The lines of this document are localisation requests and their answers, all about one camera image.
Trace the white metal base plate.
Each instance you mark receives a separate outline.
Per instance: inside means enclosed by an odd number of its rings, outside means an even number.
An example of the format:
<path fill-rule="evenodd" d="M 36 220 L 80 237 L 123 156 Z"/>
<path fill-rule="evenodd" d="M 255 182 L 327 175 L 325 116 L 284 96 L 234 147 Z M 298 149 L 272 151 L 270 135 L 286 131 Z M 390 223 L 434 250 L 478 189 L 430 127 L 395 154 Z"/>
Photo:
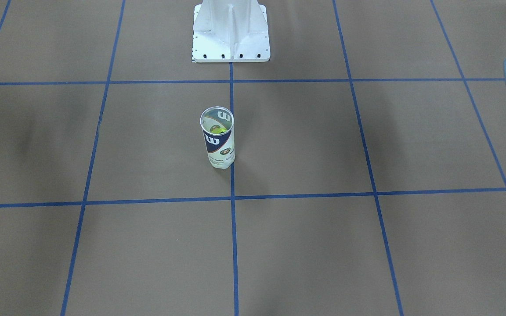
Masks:
<path fill-rule="evenodd" d="M 271 59 L 267 8 L 257 0 L 203 0 L 193 12 L 192 62 Z"/>

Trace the clear Wilson tennis ball can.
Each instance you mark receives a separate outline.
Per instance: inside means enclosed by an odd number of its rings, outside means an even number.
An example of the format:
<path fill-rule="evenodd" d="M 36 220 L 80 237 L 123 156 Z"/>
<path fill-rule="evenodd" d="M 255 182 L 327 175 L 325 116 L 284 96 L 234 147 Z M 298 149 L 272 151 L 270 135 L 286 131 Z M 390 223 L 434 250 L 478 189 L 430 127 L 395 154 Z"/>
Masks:
<path fill-rule="evenodd" d="M 232 112 L 223 107 L 207 108 L 199 118 L 209 162 L 214 168 L 227 169 L 235 161 L 235 120 Z M 219 125 L 227 132 L 219 135 L 209 132 L 211 126 Z"/>

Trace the yellow tennis ball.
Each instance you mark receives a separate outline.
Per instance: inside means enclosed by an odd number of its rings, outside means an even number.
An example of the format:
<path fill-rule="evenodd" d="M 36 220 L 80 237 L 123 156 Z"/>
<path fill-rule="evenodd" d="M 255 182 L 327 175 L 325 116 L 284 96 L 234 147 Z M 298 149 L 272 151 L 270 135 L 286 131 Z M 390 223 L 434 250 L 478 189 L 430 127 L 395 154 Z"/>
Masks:
<path fill-rule="evenodd" d="M 219 134 L 223 134 L 223 133 L 227 132 L 227 129 L 223 126 L 213 125 L 213 126 L 211 126 L 209 132 L 211 134 L 219 135 Z"/>

